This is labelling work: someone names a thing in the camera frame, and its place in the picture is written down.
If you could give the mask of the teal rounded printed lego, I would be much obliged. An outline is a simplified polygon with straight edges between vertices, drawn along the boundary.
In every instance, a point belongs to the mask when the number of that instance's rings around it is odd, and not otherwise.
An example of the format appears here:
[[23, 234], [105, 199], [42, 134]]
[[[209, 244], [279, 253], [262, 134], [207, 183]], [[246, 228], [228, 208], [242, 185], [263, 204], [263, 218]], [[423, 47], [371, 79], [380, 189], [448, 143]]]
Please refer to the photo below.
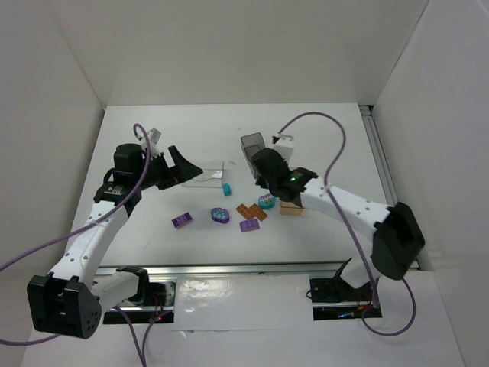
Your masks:
[[275, 206], [276, 197], [272, 194], [265, 194], [258, 199], [258, 206], [263, 210], [272, 209]]

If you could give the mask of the small teal lego brick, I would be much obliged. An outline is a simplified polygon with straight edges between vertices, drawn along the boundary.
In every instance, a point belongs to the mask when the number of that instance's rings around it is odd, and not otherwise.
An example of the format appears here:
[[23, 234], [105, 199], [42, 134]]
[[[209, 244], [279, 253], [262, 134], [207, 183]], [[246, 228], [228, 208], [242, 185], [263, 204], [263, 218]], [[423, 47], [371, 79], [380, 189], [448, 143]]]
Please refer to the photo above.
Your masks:
[[223, 190], [224, 196], [231, 196], [232, 189], [231, 189], [231, 186], [228, 183], [224, 183], [222, 185], [222, 190]]

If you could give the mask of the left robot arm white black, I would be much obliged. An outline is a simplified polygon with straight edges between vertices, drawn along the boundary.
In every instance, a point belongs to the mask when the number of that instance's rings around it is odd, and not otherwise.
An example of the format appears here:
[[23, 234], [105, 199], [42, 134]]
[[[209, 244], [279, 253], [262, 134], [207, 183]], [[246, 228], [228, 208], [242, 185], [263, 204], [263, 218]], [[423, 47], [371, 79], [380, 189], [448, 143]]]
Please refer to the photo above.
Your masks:
[[137, 305], [149, 294], [149, 275], [143, 268], [123, 266], [108, 281], [96, 281], [96, 272], [119, 230], [128, 221], [150, 187], [165, 190], [202, 174], [175, 146], [168, 166], [155, 147], [144, 152], [138, 144], [119, 145], [114, 166], [96, 191], [88, 229], [76, 235], [65, 255], [44, 276], [27, 285], [34, 329], [39, 332], [88, 339], [102, 317], [123, 300]]

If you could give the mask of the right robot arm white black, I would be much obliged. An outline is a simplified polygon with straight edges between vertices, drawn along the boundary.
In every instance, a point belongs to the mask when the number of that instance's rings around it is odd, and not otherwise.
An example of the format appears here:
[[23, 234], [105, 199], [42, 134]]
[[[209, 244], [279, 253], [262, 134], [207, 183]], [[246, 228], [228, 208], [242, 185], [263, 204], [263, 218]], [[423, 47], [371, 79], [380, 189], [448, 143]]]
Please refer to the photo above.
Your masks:
[[354, 289], [375, 284], [382, 276], [402, 280], [425, 245], [413, 211], [405, 203], [376, 203], [328, 185], [306, 168], [291, 170], [271, 148], [254, 154], [251, 166], [256, 184], [273, 196], [337, 219], [351, 235], [370, 241], [370, 247], [363, 247], [354, 238], [359, 256], [346, 261], [335, 275]]

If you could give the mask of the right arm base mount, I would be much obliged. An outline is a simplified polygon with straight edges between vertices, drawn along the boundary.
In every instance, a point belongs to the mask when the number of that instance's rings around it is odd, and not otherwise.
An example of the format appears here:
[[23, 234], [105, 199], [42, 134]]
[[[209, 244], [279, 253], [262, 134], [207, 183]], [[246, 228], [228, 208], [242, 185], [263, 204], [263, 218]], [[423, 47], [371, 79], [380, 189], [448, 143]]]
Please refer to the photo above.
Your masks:
[[306, 297], [313, 305], [313, 320], [361, 319], [362, 313], [381, 318], [380, 309], [373, 308], [372, 290], [369, 284], [354, 289], [341, 278], [311, 278]]

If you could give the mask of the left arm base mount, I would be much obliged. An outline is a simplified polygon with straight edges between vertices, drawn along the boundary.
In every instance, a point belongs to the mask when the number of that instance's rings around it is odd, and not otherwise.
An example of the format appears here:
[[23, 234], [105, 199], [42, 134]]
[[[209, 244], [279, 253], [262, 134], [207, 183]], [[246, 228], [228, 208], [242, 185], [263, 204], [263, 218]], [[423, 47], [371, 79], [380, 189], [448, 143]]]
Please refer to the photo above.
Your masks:
[[165, 324], [174, 320], [174, 279], [141, 281], [134, 275], [117, 273], [96, 278], [92, 290], [99, 297], [105, 325], [120, 325], [127, 320], [134, 324]]

